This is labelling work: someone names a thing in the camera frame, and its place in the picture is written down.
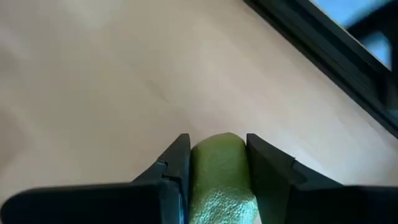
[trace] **green sponge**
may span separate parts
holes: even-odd
[[[190,223],[253,223],[258,213],[251,192],[244,141],[232,133],[199,142],[191,152]]]

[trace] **table surface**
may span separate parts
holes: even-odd
[[[180,133],[227,131],[398,184],[397,139],[240,0],[0,1],[0,203],[130,181]]]

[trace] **sponge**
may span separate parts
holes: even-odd
[[[253,223],[258,214],[251,192],[245,143],[233,133],[212,136],[191,152],[190,223]]]

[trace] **light wood surface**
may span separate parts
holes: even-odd
[[[226,131],[398,185],[397,139],[240,0],[0,0],[0,203],[130,181],[178,134]]]

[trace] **yellow-green sponge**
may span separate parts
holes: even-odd
[[[258,209],[239,136],[224,133],[199,142],[191,165],[190,223],[253,223]]]

